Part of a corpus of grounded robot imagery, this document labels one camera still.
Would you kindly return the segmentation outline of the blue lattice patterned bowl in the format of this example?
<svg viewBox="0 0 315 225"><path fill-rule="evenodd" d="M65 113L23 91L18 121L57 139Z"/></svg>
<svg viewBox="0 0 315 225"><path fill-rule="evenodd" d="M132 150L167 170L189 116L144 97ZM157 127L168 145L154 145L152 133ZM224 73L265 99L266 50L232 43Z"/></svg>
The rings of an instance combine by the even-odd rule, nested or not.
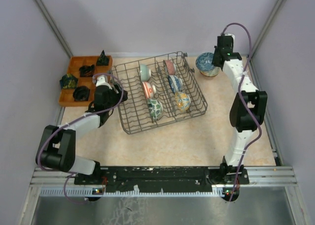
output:
<svg viewBox="0 0 315 225"><path fill-rule="evenodd" d="M209 71L214 69L217 69L219 71L220 68L212 64L213 56L214 54L211 52L200 54L195 61L197 69L199 71Z"/></svg>

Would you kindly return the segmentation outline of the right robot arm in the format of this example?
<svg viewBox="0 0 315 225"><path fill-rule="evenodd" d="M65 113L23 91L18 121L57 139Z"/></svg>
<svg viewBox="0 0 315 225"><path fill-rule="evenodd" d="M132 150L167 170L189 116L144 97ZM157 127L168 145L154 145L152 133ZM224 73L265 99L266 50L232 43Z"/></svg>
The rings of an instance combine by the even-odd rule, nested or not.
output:
<svg viewBox="0 0 315 225"><path fill-rule="evenodd" d="M216 179L220 183L244 182L243 159L247 149L262 135L267 93L260 91L251 81L243 66L241 55L233 51L234 35L218 36L212 64L228 77L235 92L229 121L233 136L229 149L222 159Z"/></svg>

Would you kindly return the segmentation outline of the dark speckled bowl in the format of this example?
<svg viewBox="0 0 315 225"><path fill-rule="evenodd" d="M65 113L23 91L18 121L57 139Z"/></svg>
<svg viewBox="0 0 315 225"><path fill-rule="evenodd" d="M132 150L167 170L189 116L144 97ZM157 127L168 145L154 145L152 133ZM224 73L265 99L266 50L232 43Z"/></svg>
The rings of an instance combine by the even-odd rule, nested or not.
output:
<svg viewBox="0 0 315 225"><path fill-rule="evenodd" d="M207 73L207 72L200 72L203 76L206 76L206 77L215 77L218 75L218 73Z"/></svg>

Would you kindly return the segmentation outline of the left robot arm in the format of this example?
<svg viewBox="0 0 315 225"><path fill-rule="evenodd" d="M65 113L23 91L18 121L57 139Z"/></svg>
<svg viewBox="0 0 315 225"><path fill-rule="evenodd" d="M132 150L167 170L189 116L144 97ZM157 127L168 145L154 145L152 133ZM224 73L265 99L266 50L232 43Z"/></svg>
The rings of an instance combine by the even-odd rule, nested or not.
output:
<svg viewBox="0 0 315 225"><path fill-rule="evenodd" d="M127 91L111 73L96 74L93 82L94 100L81 117L64 125L48 125L44 128L35 162L42 170L83 174L90 183L97 184L102 179L99 163L77 156L76 142L90 131L103 126L110 117L110 111L127 100Z"/></svg>

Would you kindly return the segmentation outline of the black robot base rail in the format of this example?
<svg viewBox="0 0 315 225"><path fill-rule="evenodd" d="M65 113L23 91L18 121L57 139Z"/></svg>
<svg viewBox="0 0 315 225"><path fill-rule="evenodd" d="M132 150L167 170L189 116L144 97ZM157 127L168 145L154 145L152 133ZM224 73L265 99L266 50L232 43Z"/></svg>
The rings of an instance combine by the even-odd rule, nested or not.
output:
<svg viewBox="0 0 315 225"><path fill-rule="evenodd" d="M74 184L80 186L100 185L94 195L105 193L140 192L195 194L211 193L218 185L231 185L223 189L225 200L235 201L241 185L249 184L247 170L237 169L222 163L219 167L210 166L109 166L98 167L92 175L79 173Z"/></svg>

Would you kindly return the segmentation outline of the cream leaf patterned bowl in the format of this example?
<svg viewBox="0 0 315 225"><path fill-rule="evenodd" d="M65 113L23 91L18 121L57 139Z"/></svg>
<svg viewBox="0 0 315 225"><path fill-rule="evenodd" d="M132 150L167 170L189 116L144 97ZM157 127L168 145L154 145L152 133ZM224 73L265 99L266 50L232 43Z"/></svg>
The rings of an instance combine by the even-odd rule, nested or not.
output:
<svg viewBox="0 0 315 225"><path fill-rule="evenodd" d="M219 73L219 71L217 69L214 70L209 70L209 71L202 71L202 72L207 72L207 73Z"/></svg>

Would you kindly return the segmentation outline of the grey wire dish rack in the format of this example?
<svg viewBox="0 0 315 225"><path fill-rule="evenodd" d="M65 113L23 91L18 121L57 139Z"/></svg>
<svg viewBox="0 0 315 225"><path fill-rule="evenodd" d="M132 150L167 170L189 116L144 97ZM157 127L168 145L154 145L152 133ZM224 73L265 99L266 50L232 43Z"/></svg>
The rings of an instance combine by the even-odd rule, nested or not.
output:
<svg viewBox="0 0 315 225"><path fill-rule="evenodd" d="M189 108L184 112L177 106L175 95L168 82L166 60L175 64L177 69L175 74L183 81L182 92L191 99ZM151 108L145 98L140 74L142 64L152 72L149 83L157 88L154 99L163 107L158 120L153 119ZM118 108L122 128L128 134L173 124L206 113L208 104L194 77L194 69L188 64L187 54L182 51L116 64L112 67L112 73L119 78L124 90L128 92L128 99Z"/></svg>

